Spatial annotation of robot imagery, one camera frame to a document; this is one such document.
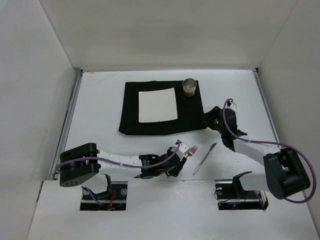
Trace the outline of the silver knife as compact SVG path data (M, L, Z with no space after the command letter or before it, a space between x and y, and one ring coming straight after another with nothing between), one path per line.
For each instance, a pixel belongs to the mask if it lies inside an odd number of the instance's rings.
M201 168L201 166L203 165L203 163L205 162L205 160L207 159L207 157L209 156L209 154L210 154L211 151L215 148L216 145L217 145L217 143L215 142L215 143L213 143L213 144L210 146L207 154L204 156L204 158L201 160L201 162L199 163L199 165L198 165L198 166L196 167L196 169L194 170L194 172L193 172L193 174L192 174L193 176L199 171L199 169Z

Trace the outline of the black cloth placemat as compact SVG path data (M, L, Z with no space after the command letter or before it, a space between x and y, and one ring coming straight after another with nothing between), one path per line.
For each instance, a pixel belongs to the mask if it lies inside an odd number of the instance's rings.
M183 82L126 82L119 132L127 136L166 136L206 129L201 92L186 96Z

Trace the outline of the copper fork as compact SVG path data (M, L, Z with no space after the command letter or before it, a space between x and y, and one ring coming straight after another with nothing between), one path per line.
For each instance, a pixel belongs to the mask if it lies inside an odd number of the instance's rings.
M198 149L198 146L194 145L194 146L189 150L189 152L187 153L187 155L188 155L189 157L193 156L193 155L196 153L197 149Z

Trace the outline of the silver metal cup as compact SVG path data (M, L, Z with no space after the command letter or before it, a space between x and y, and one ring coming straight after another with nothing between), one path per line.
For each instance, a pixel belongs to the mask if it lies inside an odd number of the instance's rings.
M187 78L182 82L183 93L187 97L192 97L197 88L197 81L193 78Z

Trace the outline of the white square plate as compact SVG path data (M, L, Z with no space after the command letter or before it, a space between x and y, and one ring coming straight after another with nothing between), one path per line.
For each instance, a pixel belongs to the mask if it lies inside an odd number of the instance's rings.
M139 123L159 123L177 119L178 110L174 88L138 93Z

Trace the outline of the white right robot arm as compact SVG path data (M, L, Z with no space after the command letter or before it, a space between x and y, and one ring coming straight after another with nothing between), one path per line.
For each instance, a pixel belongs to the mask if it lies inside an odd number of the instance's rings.
M247 171L233 177L240 195L245 191L261 191L289 201L290 196L311 189L303 203L314 196L317 189L315 171L298 149L284 143L248 139L247 134L238 129L236 113L228 107L214 107L201 115L201 121L220 134L226 148L264 167L262 174Z

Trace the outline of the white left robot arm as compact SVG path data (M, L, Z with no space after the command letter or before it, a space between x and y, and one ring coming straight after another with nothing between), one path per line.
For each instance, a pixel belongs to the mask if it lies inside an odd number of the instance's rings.
M177 177L187 161L191 147L177 141L162 155L142 154L124 156L99 151L97 144L90 142L60 154L59 185L64 188L83 186L94 189L99 174L117 181L129 178L152 179L161 175Z

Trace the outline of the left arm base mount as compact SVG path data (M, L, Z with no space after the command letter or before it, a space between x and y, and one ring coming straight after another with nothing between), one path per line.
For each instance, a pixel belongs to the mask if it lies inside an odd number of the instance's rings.
M82 188L80 211L125 211L127 208L127 181L112 181L111 192L89 193Z

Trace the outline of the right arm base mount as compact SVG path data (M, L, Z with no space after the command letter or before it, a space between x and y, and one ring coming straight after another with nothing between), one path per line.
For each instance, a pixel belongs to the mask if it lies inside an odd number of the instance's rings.
M232 181L217 181L215 183L214 197L220 211L236 210L262 210L269 206L264 192L256 190L243 190Z

